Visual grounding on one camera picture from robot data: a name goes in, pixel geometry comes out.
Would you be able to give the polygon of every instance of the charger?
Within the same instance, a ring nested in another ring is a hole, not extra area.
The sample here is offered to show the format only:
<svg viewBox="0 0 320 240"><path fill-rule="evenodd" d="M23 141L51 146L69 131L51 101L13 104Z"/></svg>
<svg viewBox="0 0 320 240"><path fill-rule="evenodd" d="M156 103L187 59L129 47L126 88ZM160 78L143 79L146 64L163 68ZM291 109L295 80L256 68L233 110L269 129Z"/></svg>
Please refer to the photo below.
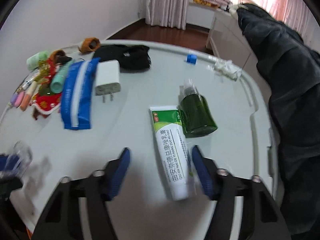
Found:
<svg viewBox="0 0 320 240"><path fill-rule="evenodd" d="M95 92L96 96L103 96L103 102L105 101L105 95L110 94L112 100L113 93L121 90L119 76L120 64L117 60L98 63Z"/></svg>

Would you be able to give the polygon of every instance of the table surface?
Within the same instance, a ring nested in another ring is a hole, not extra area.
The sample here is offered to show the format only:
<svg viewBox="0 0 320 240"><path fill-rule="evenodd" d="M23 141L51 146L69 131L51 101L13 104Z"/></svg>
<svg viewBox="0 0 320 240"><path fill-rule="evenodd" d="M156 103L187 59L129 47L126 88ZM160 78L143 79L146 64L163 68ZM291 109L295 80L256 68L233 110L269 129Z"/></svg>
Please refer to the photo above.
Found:
<svg viewBox="0 0 320 240"><path fill-rule="evenodd" d="M10 109L0 126L0 151L16 141L32 149L33 161L23 176L24 186L11 195L18 214L33 231L51 193L61 177L87 177L116 159L124 147L132 161L120 195L108 202L109 214L119 240L204 239L215 201L209 201L196 178L197 196L180 202L166 197L155 158L150 106L177 105L184 80L191 78L206 97L218 130L188 139L207 158L234 176L262 177L270 191L268 173L270 120L261 92L246 73L238 81L218 75L212 66L216 57L172 45L144 41L104 41L103 44L144 44L150 47L152 67L143 73L121 73L121 91L114 100L92 93L91 130L65 130L56 111L35 121L32 107L25 112ZM66 48L75 59L90 59ZM198 56L196 65L185 62L187 54ZM242 198L236 198L231 239L237 239Z"/></svg>

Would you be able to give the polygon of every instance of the green label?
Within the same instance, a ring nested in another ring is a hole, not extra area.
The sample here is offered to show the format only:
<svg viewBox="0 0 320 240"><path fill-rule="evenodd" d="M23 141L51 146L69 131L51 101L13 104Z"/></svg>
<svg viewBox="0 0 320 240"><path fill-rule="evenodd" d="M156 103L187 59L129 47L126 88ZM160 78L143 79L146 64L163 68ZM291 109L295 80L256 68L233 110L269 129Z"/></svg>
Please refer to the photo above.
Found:
<svg viewBox="0 0 320 240"><path fill-rule="evenodd" d="M156 132L170 123L182 126L178 110L152 111L152 118Z"/></svg>

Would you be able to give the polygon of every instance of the small blue block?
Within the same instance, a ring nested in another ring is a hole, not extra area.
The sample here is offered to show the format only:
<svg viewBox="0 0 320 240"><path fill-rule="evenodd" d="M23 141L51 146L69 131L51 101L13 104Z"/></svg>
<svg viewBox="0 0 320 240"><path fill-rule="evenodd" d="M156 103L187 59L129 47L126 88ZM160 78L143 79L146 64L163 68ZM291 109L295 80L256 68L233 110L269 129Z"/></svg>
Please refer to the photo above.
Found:
<svg viewBox="0 0 320 240"><path fill-rule="evenodd" d="M187 56L187 62L195 65L196 62L197 62L197 55L189 54L189 55Z"/></svg>

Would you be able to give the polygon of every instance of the wooden floor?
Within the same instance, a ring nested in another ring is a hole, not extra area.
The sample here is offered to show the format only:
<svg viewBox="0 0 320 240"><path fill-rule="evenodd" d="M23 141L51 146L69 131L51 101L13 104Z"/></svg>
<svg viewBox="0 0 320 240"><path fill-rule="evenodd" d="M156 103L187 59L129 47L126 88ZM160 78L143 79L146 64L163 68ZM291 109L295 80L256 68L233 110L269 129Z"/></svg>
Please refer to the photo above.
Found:
<svg viewBox="0 0 320 240"><path fill-rule="evenodd" d="M112 36L110 39L155 41L213 55L212 51L205 47L207 37L207 33L194 29L186 29L184 31L177 28L150 26L145 23L139 23L134 28L122 32L120 35Z"/></svg>

